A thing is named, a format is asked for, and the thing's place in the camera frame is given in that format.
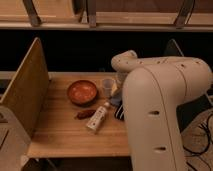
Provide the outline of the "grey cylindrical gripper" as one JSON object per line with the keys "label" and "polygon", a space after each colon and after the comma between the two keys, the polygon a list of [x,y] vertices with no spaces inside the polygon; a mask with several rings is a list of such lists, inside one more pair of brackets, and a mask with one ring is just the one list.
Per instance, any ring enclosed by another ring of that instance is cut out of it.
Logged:
{"label": "grey cylindrical gripper", "polygon": [[123,82],[125,81],[127,75],[128,75],[127,72],[117,72],[116,73],[116,83],[113,83],[113,85],[112,85],[111,96],[116,94],[116,92],[118,90],[117,85],[121,86],[123,84]]}

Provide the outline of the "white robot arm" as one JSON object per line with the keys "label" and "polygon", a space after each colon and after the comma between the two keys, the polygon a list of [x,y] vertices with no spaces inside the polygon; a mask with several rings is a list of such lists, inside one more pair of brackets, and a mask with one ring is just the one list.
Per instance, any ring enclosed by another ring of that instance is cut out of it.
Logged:
{"label": "white robot arm", "polygon": [[111,66],[122,86],[133,171],[187,171],[176,109],[210,88],[208,64],[194,57],[140,58],[129,50]]}

